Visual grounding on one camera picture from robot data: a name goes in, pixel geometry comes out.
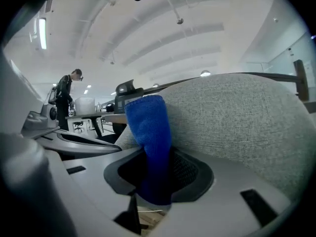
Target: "dark jacket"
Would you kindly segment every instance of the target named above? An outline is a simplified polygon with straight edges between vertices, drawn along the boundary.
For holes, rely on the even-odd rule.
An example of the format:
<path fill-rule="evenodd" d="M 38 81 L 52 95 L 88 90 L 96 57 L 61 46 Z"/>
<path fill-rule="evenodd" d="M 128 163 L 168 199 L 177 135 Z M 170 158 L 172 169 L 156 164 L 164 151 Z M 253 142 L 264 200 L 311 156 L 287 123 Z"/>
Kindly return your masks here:
<path fill-rule="evenodd" d="M 70 75 L 64 76 L 60 79 L 56 90 L 57 99 L 62 98 L 63 100 L 67 99 L 69 103 L 72 102 L 73 99 L 69 95 L 72 82 L 73 81 L 71 80 Z"/>

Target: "office chair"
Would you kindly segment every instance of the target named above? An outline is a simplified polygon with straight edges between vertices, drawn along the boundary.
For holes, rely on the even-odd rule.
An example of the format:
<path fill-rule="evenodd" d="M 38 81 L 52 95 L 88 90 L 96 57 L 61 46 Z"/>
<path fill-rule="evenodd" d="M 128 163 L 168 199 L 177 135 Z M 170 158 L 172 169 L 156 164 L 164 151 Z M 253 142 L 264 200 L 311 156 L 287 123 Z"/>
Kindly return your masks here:
<path fill-rule="evenodd" d="M 84 128 L 80 127 L 80 126 L 83 125 L 83 121 L 81 121 L 81 122 L 74 122 L 74 125 L 76 126 L 74 128 L 74 131 L 79 130 L 80 132 L 82 132 L 82 130 L 84 130 Z"/>
<path fill-rule="evenodd" d="M 301 194 L 316 159 L 315 125 L 279 82 L 214 75 L 159 95 L 167 106 L 172 146 L 240 162 L 290 199 Z M 115 144 L 123 150 L 138 146 L 129 126 Z"/>

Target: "blue cloth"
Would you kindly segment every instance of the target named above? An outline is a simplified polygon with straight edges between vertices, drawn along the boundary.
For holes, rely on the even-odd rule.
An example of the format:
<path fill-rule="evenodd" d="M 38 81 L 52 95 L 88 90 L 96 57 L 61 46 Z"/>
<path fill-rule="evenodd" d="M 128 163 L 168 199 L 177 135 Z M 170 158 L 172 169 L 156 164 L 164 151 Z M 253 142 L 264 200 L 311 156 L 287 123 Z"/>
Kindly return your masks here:
<path fill-rule="evenodd" d="M 147 155 L 147 175 L 137 193 L 154 204 L 170 204 L 169 151 L 171 131 L 161 96 L 142 97 L 125 106 L 128 125 Z"/>

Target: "person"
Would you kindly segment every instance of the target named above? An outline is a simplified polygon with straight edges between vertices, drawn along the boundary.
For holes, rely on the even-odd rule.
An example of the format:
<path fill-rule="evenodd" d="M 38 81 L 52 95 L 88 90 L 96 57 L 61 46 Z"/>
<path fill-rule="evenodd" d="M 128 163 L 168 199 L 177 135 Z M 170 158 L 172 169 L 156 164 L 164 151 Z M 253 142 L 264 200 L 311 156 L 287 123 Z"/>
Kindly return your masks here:
<path fill-rule="evenodd" d="M 73 109 L 75 102 L 70 96 L 70 88 L 72 81 L 82 81 L 82 71 L 80 69 L 74 70 L 70 75 L 63 76 L 56 89 L 56 107 L 57 120 L 61 129 L 69 131 L 66 117 L 69 116 L 69 107 Z"/>

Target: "white ceiling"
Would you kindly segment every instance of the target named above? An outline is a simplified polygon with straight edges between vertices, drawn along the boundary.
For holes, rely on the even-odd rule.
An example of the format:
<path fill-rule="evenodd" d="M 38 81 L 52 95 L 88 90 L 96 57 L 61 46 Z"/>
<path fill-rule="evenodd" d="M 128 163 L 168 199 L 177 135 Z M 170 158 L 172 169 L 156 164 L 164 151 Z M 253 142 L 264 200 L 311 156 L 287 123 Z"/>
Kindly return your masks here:
<path fill-rule="evenodd" d="M 41 49 L 39 38 L 30 42 L 31 21 L 5 51 L 38 90 L 47 91 L 79 68 L 84 80 L 74 84 L 73 96 L 82 96 L 92 85 L 87 96 L 106 101 L 113 99 L 119 83 L 130 79 L 136 87 L 148 88 L 197 77 L 204 69 L 213 74 L 235 71 L 273 4 L 274 0 L 53 0 L 50 12 L 43 9 L 36 16 L 47 19 L 47 50 Z M 174 8 L 184 19 L 182 25 L 177 24 Z"/>

